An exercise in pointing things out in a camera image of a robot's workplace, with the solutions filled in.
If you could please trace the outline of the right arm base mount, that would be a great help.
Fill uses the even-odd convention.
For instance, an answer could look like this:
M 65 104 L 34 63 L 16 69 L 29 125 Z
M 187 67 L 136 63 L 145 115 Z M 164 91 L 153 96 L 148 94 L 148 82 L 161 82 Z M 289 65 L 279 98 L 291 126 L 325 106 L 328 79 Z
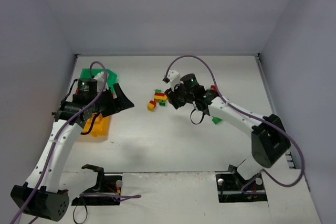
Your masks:
M 260 173 L 251 182 L 231 172 L 217 173 L 215 178 L 219 203 L 268 201 Z

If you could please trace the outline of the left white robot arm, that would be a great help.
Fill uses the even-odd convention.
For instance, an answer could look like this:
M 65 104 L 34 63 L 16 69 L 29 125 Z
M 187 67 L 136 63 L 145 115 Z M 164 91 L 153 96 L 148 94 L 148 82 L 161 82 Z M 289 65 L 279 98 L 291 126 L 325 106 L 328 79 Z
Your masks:
M 98 192 L 103 187 L 104 169 L 99 166 L 83 165 L 66 182 L 61 181 L 61 176 L 75 141 L 93 115 L 105 118 L 134 107 L 118 83 L 108 87 L 108 76 L 101 71 L 96 76 L 74 80 L 78 91 L 71 101 L 63 99 L 53 113 L 52 132 L 38 163 L 24 184 L 15 185 L 10 193 L 19 207 L 12 223 L 21 214 L 59 221 L 75 198 L 86 190 Z

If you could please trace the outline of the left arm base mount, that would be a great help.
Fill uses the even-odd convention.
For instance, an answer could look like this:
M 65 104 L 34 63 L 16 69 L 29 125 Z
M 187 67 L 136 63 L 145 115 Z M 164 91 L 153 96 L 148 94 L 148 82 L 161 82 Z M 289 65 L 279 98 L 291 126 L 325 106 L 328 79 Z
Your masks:
M 122 186 L 122 175 L 121 174 L 107 174 L 104 176 L 104 182 L 98 188 L 89 188 L 83 193 L 105 193 L 108 195 L 121 194 Z M 75 198 L 72 203 L 72 206 L 119 206 L 120 198 L 114 199 L 108 196 L 101 195 L 90 195 L 84 197 Z

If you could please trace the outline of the green double lego brick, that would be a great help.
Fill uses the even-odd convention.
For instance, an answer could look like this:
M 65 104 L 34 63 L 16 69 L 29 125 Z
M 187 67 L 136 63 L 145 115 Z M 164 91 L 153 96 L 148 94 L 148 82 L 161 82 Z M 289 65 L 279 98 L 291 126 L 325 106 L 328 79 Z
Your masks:
M 223 120 L 217 117 L 212 117 L 212 122 L 217 125 L 220 124 Z

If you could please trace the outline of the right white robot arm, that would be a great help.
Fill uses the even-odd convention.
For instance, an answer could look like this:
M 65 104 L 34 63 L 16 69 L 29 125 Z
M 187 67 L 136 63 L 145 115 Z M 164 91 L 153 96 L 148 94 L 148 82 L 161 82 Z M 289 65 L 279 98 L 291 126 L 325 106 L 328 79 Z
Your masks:
M 251 154 L 236 168 L 236 173 L 244 180 L 251 179 L 263 168 L 271 168 L 291 146 L 286 136 L 268 125 L 271 123 L 284 130 L 278 116 L 264 116 L 264 121 L 260 122 L 257 120 L 261 117 L 258 114 L 242 108 L 238 108 L 242 113 L 236 111 L 231 103 L 219 97 L 217 91 L 206 90 L 200 85 L 193 73 L 181 77 L 177 71 L 169 70 L 163 81 L 170 84 L 165 94 L 175 109 L 191 104 L 194 110 L 219 118 L 250 138 Z

